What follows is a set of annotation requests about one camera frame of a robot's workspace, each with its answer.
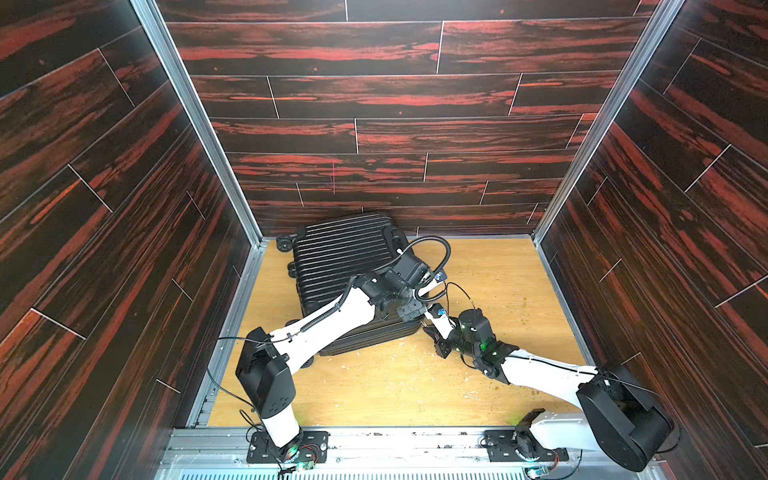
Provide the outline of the black ribbed hard-shell suitcase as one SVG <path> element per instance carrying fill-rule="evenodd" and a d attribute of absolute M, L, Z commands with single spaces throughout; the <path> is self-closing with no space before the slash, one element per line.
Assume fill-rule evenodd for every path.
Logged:
<path fill-rule="evenodd" d="M 294 234 L 278 236 L 276 245 L 281 252 L 293 253 L 288 275 L 296 280 L 302 314 L 307 316 L 340 296 L 352 275 L 394 259 L 408 239 L 390 217 L 364 213 L 300 227 Z M 387 307 L 319 354 L 360 350 L 410 336 L 419 327 L 418 321 L 404 321 L 393 307 Z"/>

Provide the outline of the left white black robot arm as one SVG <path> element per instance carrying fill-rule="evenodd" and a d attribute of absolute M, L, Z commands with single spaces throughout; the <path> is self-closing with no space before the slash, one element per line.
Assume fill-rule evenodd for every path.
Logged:
<path fill-rule="evenodd" d="M 444 267 L 451 246 L 440 236 L 419 237 L 394 259 L 348 277 L 342 293 L 297 322 L 265 332 L 261 327 L 244 343 L 236 377 L 244 401 L 261 420 L 272 451 L 289 461 L 303 445 L 303 432 L 292 403 L 293 375 L 314 355 L 351 330 L 392 308 L 403 321 L 418 320 L 444 294 L 429 292 L 447 278 Z"/>

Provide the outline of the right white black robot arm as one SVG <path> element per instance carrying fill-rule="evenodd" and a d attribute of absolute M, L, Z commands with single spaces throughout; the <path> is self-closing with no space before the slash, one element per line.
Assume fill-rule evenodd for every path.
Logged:
<path fill-rule="evenodd" d="M 577 407 L 575 414 L 529 412 L 514 437 L 524 459 L 537 460 L 544 450 L 600 451 L 624 469 L 640 472 L 674 430 L 657 395 L 622 365 L 579 366 L 532 354 L 498 340 L 479 309 L 451 317 L 435 304 L 425 317 L 424 330 L 440 357 L 457 352 L 466 365 L 491 380 L 537 390 Z"/>

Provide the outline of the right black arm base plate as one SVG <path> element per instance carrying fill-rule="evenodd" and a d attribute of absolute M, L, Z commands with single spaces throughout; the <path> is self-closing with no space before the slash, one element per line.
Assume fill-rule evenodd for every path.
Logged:
<path fill-rule="evenodd" d="M 527 431 L 516 429 L 485 430 L 479 440 L 491 462 L 527 462 L 555 463 L 567 461 L 569 454 L 565 449 L 547 449 Z"/>

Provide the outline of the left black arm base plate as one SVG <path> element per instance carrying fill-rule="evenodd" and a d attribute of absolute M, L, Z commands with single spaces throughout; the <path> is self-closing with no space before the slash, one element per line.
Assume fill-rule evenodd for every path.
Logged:
<path fill-rule="evenodd" d="M 301 430 L 285 446 L 278 447 L 266 431 L 254 431 L 246 455 L 248 464 L 283 464 L 313 468 L 325 463 L 330 433 L 323 430 Z"/>

